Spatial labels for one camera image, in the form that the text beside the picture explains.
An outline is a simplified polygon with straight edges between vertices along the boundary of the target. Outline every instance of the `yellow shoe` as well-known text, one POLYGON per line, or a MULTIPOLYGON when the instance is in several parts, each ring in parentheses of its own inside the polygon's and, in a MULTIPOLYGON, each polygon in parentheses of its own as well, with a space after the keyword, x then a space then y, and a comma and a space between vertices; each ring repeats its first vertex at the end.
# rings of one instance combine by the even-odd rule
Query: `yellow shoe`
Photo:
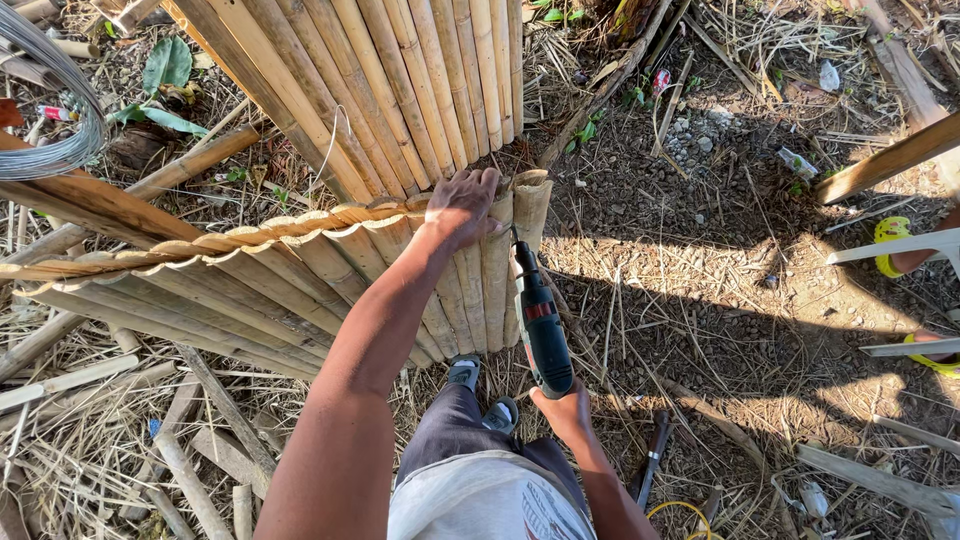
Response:
MULTIPOLYGON (((890 240, 912 236, 913 234, 910 234, 910 231, 906 228, 907 225, 910 225, 910 220, 900 216, 887 217, 880 220, 880 222, 876 224, 876 227, 874 227, 874 243, 880 244, 889 242, 890 240)), ((876 269, 880 271, 880 274, 888 278, 899 278, 903 275, 902 272, 894 268, 893 262, 890 261, 889 254, 876 257, 876 269)))
MULTIPOLYGON (((906 337, 904 337, 903 343, 916 343, 916 341, 914 341, 913 334, 911 333, 911 334, 907 335, 906 337)), ((960 379, 960 353, 957 353, 957 354, 955 355, 957 361, 955 361, 955 362, 953 362, 953 363, 951 363, 951 364, 944 364, 944 363, 940 363, 940 362, 935 362, 935 361, 933 361, 933 360, 931 360, 931 359, 929 359, 929 358, 927 358, 926 356, 923 356, 923 355, 907 355, 907 356, 908 356, 911 360, 914 360, 914 361, 916 361, 916 362, 920 362, 920 363, 923 364, 924 366, 932 369, 933 371, 935 371, 935 372, 937 372, 937 373, 939 373, 939 374, 941 374, 941 375, 946 375, 947 377, 949 377, 949 378, 951 378, 951 379, 960 379)))

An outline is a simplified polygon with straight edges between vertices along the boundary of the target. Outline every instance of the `power drill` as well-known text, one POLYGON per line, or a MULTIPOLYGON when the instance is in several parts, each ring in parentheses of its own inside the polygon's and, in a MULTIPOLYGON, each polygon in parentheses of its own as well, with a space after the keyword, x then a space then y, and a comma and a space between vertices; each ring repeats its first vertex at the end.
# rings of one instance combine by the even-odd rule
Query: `power drill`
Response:
POLYGON ((537 266, 537 254, 516 236, 510 247, 510 264, 516 276, 516 320, 523 336, 523 348, 534 371, 534 380, 551 400, 559 400, 573 385, 573 366, 566 348, 564 328, 560 324, 553 293, 543 284, 537 266))

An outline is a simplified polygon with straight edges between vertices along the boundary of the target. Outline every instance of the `white t-shirt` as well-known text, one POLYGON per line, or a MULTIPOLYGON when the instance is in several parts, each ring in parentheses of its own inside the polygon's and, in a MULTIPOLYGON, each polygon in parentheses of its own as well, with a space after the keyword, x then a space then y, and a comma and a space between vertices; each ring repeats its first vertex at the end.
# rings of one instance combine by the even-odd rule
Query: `white t-shirt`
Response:
POLYGON ((553 473, 500 450, 455 455, 418 469, 390 500, 388 540, 595 540, 553 473))

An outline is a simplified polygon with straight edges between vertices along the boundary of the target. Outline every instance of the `rock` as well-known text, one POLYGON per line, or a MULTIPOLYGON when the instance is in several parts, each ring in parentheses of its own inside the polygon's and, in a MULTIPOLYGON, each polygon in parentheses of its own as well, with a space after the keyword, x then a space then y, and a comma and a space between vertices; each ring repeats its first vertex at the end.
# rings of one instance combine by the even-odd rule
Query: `rock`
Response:
POLYGON ((704 154, 707 154, 708 152, 713 150, 713 141, 710 140, 710 137, 708 136, 702 136, 699 139, 697 139, 697 144, 700 145, 700 151, 703 152, 704 154))

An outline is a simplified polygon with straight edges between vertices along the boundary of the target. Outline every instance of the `person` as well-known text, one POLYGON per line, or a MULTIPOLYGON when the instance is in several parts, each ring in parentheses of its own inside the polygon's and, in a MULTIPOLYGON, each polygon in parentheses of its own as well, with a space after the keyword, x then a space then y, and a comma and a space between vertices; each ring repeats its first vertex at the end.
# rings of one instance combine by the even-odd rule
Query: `person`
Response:
MULTIPOLYGON (((882 243, 899 238, 912 236, 907 226, 910 220, 903 216, 887 217, 880 220, 874 227, 874 242, 882 243)), ((940 223, 934 227, 933 232, 945 231, 947 229, 956 229, 960 227, 960 206, 954 207, 940 223)), ((876 268, 884 276, 896 279, 905 274, 909 274, 920 268, 928 258, 933 257, 936 250, 923 249, 908 252, 894 253, 890 255, 877 256, 876 268)), ((904 343, 922 343, 925 341, 939 341, 952 336, 943 335, 935 331, 917 328, 916 331, 909 333, 904 337, 904 343)), ((953 353, 939 353, 934 355, 908 355, 915 362, 918 362, 936 373, 950 379, 960 380, 960 350, 953 353)))
POLYGON ((659 538, 604 455, 583 384, 556 401, 537 388, 530 396, 576 458, 592 526, 556 442, 513 438, 509 398, 480 416, 477 356, 451 362, 390 495, 396 443, 387 396, 454 252, 501 228, 487 216, 498 180, 487 169, 438 183, 410 245, 350 311, 276 468, 255 540, 659 538))

